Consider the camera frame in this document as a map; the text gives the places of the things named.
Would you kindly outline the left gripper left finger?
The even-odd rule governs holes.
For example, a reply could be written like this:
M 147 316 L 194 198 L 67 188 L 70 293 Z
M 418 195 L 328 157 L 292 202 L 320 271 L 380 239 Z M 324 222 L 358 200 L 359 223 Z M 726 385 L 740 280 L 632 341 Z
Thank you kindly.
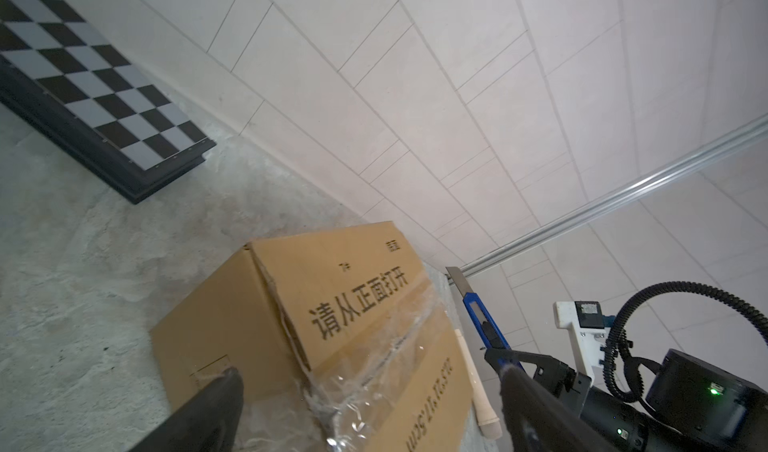
M 243 379 L 230 367 L 130 451 L 232 451 L 243 407 Z

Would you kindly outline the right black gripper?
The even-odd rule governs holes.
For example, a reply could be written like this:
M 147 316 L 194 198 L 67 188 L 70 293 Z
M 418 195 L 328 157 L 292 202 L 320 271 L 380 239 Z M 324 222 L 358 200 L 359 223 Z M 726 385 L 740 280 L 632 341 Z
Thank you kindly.
M 591 388 L 591 378 L 552 356 L 488 348 L 485 361 L 498 373 L 506 366 L 536 367 L 533 381 L 587 423 L 618 451 L 671 451 L 670 436 L 648 415 L 611 394 Z

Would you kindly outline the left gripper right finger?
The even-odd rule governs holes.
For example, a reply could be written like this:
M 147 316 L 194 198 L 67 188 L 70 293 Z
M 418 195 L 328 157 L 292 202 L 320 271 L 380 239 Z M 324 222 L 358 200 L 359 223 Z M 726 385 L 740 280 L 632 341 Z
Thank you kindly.
M 514 451 L 615 451 L 518 366 L 500 372 L 500 397 Z

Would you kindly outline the blue utility knife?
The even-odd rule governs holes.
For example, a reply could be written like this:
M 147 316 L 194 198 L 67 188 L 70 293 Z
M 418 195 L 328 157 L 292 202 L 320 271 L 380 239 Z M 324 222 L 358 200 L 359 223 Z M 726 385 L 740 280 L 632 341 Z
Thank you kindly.
M 468 280 L 458 267 L 447 267 L 447 274 L 462 296 L 462 303 L 485 347 L 484 359 L 493 370 L 500 374 L 509 366 L 522 365 L 512 351 L 481 298 L 474 292 Z

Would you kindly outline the brown cardboard express box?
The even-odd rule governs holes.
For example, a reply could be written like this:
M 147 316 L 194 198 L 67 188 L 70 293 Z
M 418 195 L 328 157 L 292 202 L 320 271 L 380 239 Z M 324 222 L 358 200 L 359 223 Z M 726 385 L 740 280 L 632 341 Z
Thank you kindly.
M 456 451 L 472 393 L 454 330 L 382 222 L 251 241 L 150 337 L 174 412 L 238 370 L 232 451 Z

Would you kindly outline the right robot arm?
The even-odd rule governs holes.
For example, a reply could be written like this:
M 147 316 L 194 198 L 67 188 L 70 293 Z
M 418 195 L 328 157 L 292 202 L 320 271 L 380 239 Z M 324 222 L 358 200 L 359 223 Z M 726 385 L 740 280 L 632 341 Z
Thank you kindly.
M 624 362 L 625 379 L 646 367 L 654 380 L 636 410 L 543 354 L 489 348 L 502 413 L 516 451 L 764 451 L 767 394 L 756 385 L 671 349 L 662 363 Z

